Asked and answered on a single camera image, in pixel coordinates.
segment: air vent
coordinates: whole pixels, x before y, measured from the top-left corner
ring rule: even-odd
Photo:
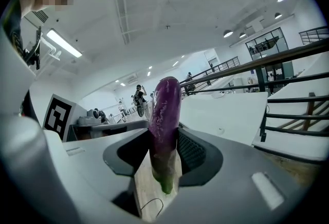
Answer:
[[[32,11],[32,13],[34,15],[36,15],[38,17],[38,19],[40,19],[43,23],[45,23],[48,19],[48,16],[42,10],[41,11]]]

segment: railing post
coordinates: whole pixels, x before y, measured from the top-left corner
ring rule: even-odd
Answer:
[[[186,93],[186,95],[187,95],[187,96],[190,96],[189,90],[187,90],[187,86],[185,86],[184,89],[185,89],[185,93]]]
[[[265,91],[265,81],[262,73],[262,67],[256,69],[259,91]]]
[[[266,109],[261,123],[261,130],[259,134],[259,136],[261,137],[261,142],[265,142],[266,140],[265,126],[266,126]]]

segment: black metal railing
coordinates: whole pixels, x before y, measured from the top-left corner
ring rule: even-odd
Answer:
[[[193,94],[200,93],[200,92],[210,92],[210,91],[223,91],[223,90],[235,90],[235,89],[243,89],[243,88],[252,88],[252,87],[258,87],[259,91],[265,91],[266,87],[271,87],[278,84],[289,84],[294,82],[304,82],[304,81],[310,81],[315,79],[323,79],[323,78],[329,78],[329,72],[325,73],[319,73],[309,76],[303,76],[303,77],[296,77],[291,79],[283,79],[283,80],[274,80],[271,82],[264,80],[264,75],[262,72],[262,68],[265,68],[268,65],[275,65],[277,63],[282,62],[288,62],[291,60],[307,57],[310,55],[322,53],[329,51],[329,39],[323,39],[320,41],[316,41],[314,43],[297,47],[294,49],[286,50],[277,54],[270,55],[268,57],[252,61],[234,68],[226,69],[218,73],[210,74],[206,77],[202,77],[197,80],[188,81],[181,84],[181,88],[187,88],[187,86],[191,86],[193,84],[201,83],[201,82],[207,82],[207,81],[213,81],[217,80],[222,77],[255,70],[258,78],[258,84],[248,84],[248,85],[241,85],[241,86],[232,86],[232,87],[226,87],[226,88],[218,88],[218,89],[208,89],[208,90],[199,90],[194,91]],[[186,90],[187,96],[189,96],[191,93]],[[326,101],[329,99],[329,96],[312,96],[312,97],[306,97],[306,98],[289,98],[289,99],[273,99],[268,100],[268,103],[299,103],[299,102],[318,102],[318,101]],[[271,130],[271,131],[277,131],[282,133],[289,133],[289,134],[299,134],[299,135],[307,135],[307,136],[329,136],[328,132],[311,132],[307,130],[293,130],[293,129],[284,129],[284,128],[277,128],[277,127],[270,127],[266,126],[266,118],[280,118],[280,119],[299,119],[299,120],[328,120],[329,115],[279,115],[279,114],[267,114],[265,112],[261,127],[260,127],[260,136],[261,141],[265,142],[266,140],[266,133],[265,130]]]
[[[212,68],[209,68],[205,71],[202,71],[194,76],[192,76],[189,79],[186,79],[182,82],[180,82],[180,84],[184,84],[187,83],[193,79],[199,79],[199,78],[203,78],[206,77],[208,75],[214,74],[214,73],[218,73],[220,71],[224,71],[230,68],[234,68],[240,65],[239,59],[238,57],[234,57],[229,59],[228,61],[225,61],[223,63],[220,63],[216,66],[213,66]],[[201,83],[196,83],[193,84],[192,86],[186,86],[184,88],[182,88],[182,96],[184,97],[185,95],[190,95],[192,94],[194,91],[199,91],[199,90],[203,90],[204,88],[208,87],[211,85],[211,83],[216,82],[218,79],[212,80],[212,81],[205,81],[205,82],[201,82]]]
[[[329,38],[328,26],[299,32],[304,45]]]

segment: black cable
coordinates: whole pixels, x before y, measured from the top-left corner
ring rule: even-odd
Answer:
[[[147,202],[140,210],[142,211],[143,210],[143,208],[148,204],[148,203],[150,203],[151,201],[153,201],[153,200],[156,200],[156,199],[159,199],[160,201],[161,201],[161,204],[162,204],[162,207],[161,207],[161,209],[160,209],[160,211],[158,212],[158,214],[155,216],[156,218],[159,216],[159,214],[161,213],[161,211],[163,210],[163,202],[162,202],[162,200],[160,199],[160,198],[153,198],[153,199],[151,199],[149,202]]]

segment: purple eggplant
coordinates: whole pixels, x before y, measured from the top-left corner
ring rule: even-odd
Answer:
[[[152,174],[166,194],[173,188],[180,104],[179,81],[175,77],[162,79],[154,91],[149,131]]]

